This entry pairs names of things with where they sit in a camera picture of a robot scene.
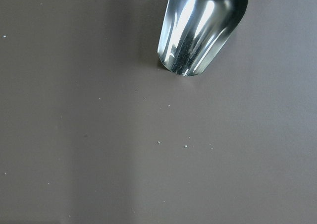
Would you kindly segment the shiny metal scoop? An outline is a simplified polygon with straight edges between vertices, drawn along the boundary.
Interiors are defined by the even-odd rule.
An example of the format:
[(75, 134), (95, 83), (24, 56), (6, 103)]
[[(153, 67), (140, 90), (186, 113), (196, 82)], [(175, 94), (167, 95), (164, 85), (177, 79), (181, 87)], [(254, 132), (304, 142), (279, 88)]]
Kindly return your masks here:
[(249, 0), (168, 0), (158, 57), (169, 71), (202, 74), (241, 22)]

